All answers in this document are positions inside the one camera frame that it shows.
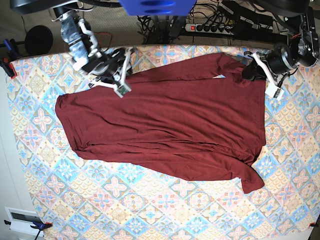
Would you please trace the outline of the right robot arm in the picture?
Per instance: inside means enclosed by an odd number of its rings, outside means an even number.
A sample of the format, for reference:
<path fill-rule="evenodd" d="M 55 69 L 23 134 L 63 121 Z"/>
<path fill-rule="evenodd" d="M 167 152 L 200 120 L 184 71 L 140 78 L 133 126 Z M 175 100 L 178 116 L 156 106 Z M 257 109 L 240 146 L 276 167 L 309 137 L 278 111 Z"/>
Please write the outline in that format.
<path fill-rule="evenodd" d="M 70 3 L 52 9 L 60 22 L 60 35 L 68 45 L 75 71 L 94 75 L 103 81 L 118 82 L 122 75 L 132 74 L 130 56 L 134 49 L 120 47 L 107 52 L 91 30 L 90 24 L 78 15 L 78 5 Z"/>

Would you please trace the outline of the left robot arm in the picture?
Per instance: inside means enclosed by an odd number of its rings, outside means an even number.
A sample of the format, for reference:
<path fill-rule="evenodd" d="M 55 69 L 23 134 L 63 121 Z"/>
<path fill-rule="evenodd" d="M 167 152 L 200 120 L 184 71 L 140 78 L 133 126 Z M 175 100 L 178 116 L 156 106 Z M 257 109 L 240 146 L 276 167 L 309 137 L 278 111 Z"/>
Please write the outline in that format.
<path fill-rule="evenodd" d="M 269 53 L 257 53 L 276 83 L 290 77 L 291 71 L 296 71 L 300 65 L 313 67 L 320 59 L 313 8 L 309 6 L 305 13 L 289 17 L 285 23 L 293 30 L 288 34 L 287 42 L 276 43 Z"/>

